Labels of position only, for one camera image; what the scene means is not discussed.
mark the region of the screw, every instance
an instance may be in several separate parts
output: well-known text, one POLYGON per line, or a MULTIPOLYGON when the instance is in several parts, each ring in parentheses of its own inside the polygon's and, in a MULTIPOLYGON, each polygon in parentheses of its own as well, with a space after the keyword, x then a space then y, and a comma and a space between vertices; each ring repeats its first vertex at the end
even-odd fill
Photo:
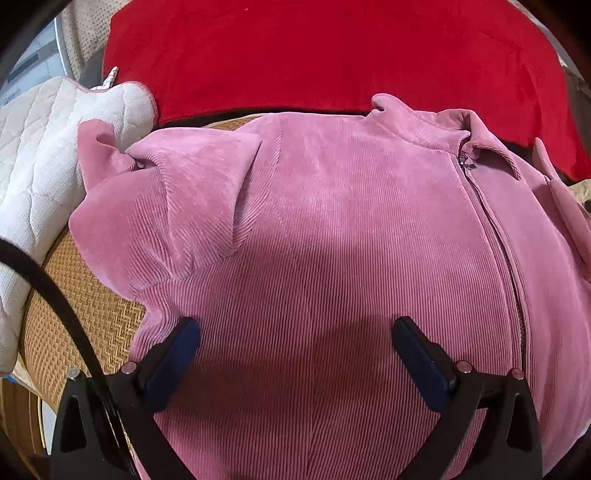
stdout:
POLYGON ((121 367, 121 373, 123 373, 125 375, 131 375, 133 372, 136 371, 137 368, 138 368, 137 363, 127 362, 127 363, 123 364, 123 366, 121 367))
POLYGON ((516 380, 523 380, 525 378, 525 373, 523 373, 523 370, 520 370, 519 368, 512 368, 511 375, 516 380))
POLYGON ((456 368, 463 374, 469 374, 472 371, 472 365, 465 360, 460 360, 456 363, 456 368))
POLYGON ((78 367, 70 367, 67 375, 70 380, 75 380, 80 375, 80 369, 78 367))

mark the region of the woven rattan mat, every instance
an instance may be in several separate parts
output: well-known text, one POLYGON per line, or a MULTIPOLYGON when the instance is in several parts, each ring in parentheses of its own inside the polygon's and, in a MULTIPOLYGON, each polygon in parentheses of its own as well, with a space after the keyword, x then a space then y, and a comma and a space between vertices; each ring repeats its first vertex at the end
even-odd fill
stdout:
MULTIPOLYGON (((228 120, 212 128, 234 130, 254 117, 228 120)), ((126 360, 144 307, 122 299, 88 269, 69 232, 55 241, 43 264, 77 313, 103 370, 115 372, 126 360)), ((20 353, 43 400, 57 411, 67 369, 86 367, 65 328, 37 292, 27 300, 20 353)))

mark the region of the corduroy fabric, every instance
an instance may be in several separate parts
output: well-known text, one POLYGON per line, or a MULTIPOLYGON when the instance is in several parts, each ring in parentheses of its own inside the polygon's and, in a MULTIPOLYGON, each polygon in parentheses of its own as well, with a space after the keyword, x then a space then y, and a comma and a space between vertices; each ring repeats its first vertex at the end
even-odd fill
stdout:
POLYGON ((480 371, 525 368, 545 470, 591 416, 589 218, 541 142, 540 172, 474 112, 373 102, 159 130, 124 155, 110 125, 80 126, 92 188, 70 230, 146 306, 130 357, 202 324, 156 416, 196 478, 394 478, 437 420, 392 351, 400 315, 480 371))

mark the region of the white quilted cushion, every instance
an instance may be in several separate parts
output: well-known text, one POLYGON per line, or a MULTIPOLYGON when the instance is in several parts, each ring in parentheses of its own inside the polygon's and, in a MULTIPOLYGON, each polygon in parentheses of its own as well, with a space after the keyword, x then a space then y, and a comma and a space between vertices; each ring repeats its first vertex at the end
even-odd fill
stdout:
MULTIPOLYGON (((39 264, 85 196, 77 166, 78 124, 93 118, 115 126, 125 150, 152 130, 155 103, 141 84, 90 91, 57 77, 0 109, 0 236, 39 264)), ((17 359, 29 285, 0 265, 0 374, 17 359)))

